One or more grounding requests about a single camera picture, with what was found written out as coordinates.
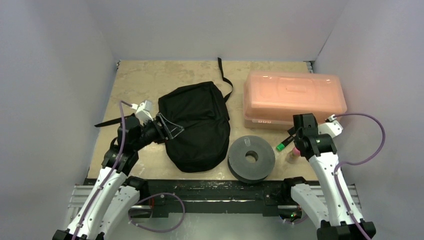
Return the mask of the black student backpack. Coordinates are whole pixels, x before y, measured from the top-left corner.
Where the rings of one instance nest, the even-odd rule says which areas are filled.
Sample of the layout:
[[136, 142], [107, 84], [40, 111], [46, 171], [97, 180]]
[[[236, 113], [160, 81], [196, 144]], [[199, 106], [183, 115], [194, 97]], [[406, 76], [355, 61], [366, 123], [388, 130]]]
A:
[[[159, 143], [165, 145], [167, 156], [180, 171], [205, 172], [224, 160], [231, 133], [228, 99], [212, 81], [181, 86], [158, 99], [158, 113], [184, 127], [176, 138]], [[130, 115], [98, 126], [119, 127], [121, 118]]]

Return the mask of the black green marker pen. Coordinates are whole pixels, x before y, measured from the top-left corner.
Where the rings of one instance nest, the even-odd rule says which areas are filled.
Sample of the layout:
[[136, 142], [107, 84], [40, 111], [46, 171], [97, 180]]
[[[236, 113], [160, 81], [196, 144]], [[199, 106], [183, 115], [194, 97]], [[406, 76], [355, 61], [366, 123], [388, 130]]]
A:
[[294, 140], [294, 136], [293, 135], [289, 135], [286, 139], [284, 139], [282, 142], [280, 142], [275, 149], [278, 152], [281, 152], [282, 150], [284, 150], [290, 143], [292, 143]]

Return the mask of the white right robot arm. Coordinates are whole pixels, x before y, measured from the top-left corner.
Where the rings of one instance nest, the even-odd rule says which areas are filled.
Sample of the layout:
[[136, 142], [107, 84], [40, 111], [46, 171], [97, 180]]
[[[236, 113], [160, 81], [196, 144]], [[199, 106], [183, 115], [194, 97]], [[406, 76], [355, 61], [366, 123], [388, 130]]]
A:
[[343, 127], [337, 117], [333, 114], [318, 124], [312, 113], [293, 116], [295, 148], [314, 170], [324, 199], [313, 193], [303, 177], [284, 179], [280, 196], [284, 202], [300, 206], [298, 220], [309, 218], [319, 240], [370, 240], [377, 233], [376, 227], [364, 219], [341, 170], [343, 162], [339, 161], [334, 137]]

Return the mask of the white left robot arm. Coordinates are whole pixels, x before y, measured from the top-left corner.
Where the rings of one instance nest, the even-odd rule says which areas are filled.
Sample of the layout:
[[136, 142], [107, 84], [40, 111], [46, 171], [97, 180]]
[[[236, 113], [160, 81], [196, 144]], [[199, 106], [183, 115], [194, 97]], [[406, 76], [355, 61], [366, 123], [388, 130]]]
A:
[[105, 240], [129, 213], [132, 206], [149, 199], [146, 180], [130, 176], [139, 160], [139, 150], [151, 143], [174, 139], [184, 128], [161, 113], [140, 121], [135, 114], [122, 117], [117, 136], [105, 153], [96, 182], [75, 218], [65, 230], [57, 230], [54, 240]]

